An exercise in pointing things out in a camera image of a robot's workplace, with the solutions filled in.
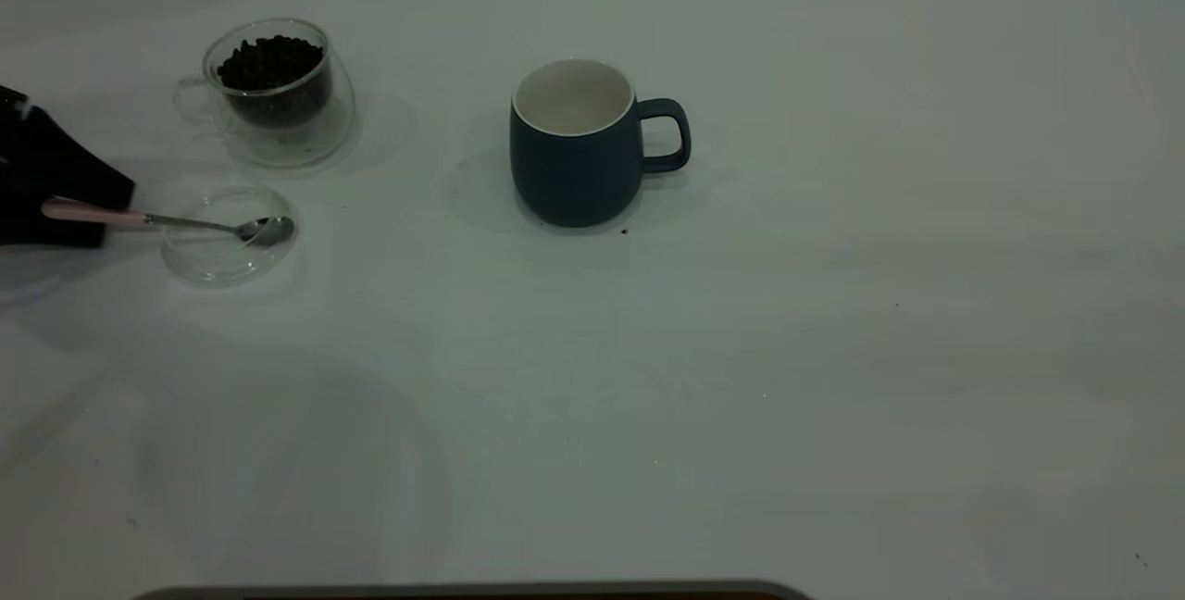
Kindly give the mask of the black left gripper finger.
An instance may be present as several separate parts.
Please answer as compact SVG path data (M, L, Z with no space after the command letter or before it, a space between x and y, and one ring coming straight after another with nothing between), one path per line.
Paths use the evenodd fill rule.
M41 212L18 211L1 218L1 245L58 245L101 248L105 226L77 221L56 221Z
M4 196L59 196L126 210L135 183L76 142L20 91L1 88L1 191Z

